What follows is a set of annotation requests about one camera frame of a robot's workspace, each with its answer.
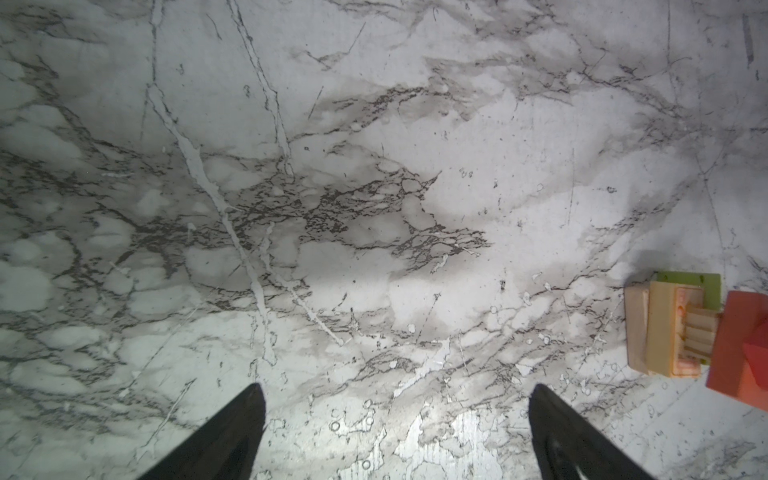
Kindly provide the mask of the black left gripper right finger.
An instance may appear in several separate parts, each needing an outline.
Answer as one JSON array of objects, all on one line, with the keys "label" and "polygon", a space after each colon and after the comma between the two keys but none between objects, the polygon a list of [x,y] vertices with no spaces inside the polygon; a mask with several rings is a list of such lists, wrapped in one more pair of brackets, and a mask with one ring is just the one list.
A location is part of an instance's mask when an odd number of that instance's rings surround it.
[{"label": "black left gripper right finger", "polygon": [[652,479],[544,384],[533,389],[528,418],[544,479]]}]

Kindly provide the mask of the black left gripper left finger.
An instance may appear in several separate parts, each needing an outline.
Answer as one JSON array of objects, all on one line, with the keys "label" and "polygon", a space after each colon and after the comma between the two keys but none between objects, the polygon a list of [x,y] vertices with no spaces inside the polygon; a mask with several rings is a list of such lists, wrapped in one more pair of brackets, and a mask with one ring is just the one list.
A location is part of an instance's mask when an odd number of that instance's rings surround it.
[{"label": "black left gripper left finger", "polygon": [[265,422],[263,391],[250,384],[140,479],[248,479]]}]

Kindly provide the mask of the printed wood block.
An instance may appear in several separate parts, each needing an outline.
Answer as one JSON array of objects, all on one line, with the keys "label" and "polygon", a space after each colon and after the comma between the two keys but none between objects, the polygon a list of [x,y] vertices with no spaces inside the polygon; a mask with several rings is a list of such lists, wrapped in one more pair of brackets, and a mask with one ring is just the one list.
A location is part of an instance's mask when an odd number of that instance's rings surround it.
[{"label": "printed wood block", "polygon": [[705,307],[701,286],[653,281],[649,287],[645,365],[651,374],[693,378],[712,359],[721,313]]}]

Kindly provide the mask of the orange red rectangular block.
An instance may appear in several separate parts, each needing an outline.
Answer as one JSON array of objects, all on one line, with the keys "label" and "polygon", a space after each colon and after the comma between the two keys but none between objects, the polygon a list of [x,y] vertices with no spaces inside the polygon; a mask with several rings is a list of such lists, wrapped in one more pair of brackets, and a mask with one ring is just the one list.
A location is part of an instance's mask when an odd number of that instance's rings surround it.
[{"label": "orange red rectangular block", "polygon": [[767,411],[767,390],[756,385],[745,359],[743,342],[767,319],[767,296],[730,291],[726,298],[706,386],[741,403]]}]

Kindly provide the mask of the small red cube block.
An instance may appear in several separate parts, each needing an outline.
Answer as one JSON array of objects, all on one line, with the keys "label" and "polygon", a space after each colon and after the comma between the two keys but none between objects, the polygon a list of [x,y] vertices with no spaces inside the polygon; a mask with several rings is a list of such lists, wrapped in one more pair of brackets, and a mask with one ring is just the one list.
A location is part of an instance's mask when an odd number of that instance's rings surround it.
[{"label": "small red cube block", "polygon": [[757,386],[768,389],[768,324],[764,319],[743,342],[745,359]]}]

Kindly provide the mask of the lime green rectangular block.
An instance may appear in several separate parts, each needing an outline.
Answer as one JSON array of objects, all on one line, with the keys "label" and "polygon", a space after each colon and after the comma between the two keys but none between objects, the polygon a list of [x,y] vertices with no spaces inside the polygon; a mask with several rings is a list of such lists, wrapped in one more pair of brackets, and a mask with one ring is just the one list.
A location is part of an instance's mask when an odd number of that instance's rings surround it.
[{"label": "lime green rectangular block", "polygon": [[717,311],[721,309],[723,289],[720,274],[667,270],[657,272],[655,279],[661,282],[699,287],[704,294],[703,307]]}]

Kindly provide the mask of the plain wood rectangular block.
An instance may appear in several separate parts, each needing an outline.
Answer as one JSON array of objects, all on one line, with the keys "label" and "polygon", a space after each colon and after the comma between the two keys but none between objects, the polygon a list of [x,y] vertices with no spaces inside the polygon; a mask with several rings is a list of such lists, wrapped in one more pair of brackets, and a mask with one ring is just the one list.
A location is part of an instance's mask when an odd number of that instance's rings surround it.
[{"label": "plain wood rectangular block", "polygon": [[624,289],[627,361],[631,369],[647,375],[646,342],[649,287],[634,285]]}]

